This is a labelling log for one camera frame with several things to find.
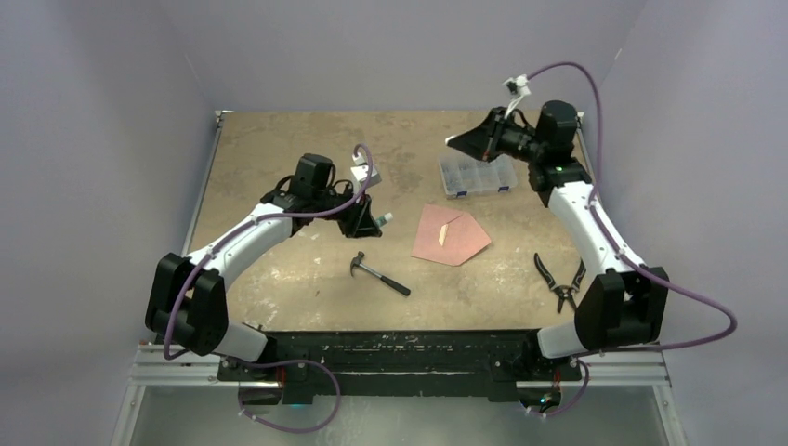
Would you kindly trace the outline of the white green glue stick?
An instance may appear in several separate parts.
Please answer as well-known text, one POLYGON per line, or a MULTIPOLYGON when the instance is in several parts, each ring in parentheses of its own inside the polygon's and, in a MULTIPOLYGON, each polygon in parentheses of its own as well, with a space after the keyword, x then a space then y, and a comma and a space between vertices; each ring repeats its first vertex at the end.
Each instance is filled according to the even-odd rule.
POLYGON ((391 213, 386 213, 382 216, 379 216, 376 221, 380 225, 385 225, 393 219, 393 215, 391 213))

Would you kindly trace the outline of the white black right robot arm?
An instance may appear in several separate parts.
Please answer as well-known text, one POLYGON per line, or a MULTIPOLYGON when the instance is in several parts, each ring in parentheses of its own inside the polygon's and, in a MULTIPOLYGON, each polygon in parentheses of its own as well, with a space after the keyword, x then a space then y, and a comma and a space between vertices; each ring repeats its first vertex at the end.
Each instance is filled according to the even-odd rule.
POLYGON ((540 329, 538 343, 521 354, 524 371, 535 378, 554 371, 558 358, 657 340, 667 301, 664 269, 647 267, 617 231, 600 228, 607 215, 592 195, 591 177, 572 154, 577 125, 571 104, 550 100, 536 125, 519 125, 497 107, 478 126, 446 139, 448 147, 477 161, 507 155, 526 162, 532 190, 571 235, 584 262, 591 283, 573 320, 540 329))

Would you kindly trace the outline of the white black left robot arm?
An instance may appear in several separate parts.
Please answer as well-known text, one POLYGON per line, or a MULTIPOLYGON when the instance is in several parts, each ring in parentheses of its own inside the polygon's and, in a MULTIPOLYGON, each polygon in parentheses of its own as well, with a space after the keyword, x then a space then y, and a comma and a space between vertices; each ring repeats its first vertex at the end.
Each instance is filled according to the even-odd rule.
POLYGON ((274 374, 276 340, 231 320, 228 290, 268 250, 316 219, 336 222, 349 239, 381 236, 367 191, 380 181, 371 152, 360 143, 352 160, 351 177, 340 190, 331 159, 302 155, 295 172, 281 178, 232 229, 187 255, 169 253, 159 260, 144 323, 163 338, 167 359, 176 357, 171 346, 177 344, 200 356, 232 357, 255 380, 274 374))

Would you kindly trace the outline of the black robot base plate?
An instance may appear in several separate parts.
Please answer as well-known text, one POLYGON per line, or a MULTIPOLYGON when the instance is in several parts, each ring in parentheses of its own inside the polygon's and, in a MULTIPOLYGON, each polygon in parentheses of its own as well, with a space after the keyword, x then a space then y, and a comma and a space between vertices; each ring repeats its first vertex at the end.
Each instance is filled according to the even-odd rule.
POLYGON ((216 355, 213 379, 253 405, 310 404, 317 396, 479 397, 552 411, 585 373, 546 359, 525 330, 275 332, 274 362, 216 355))

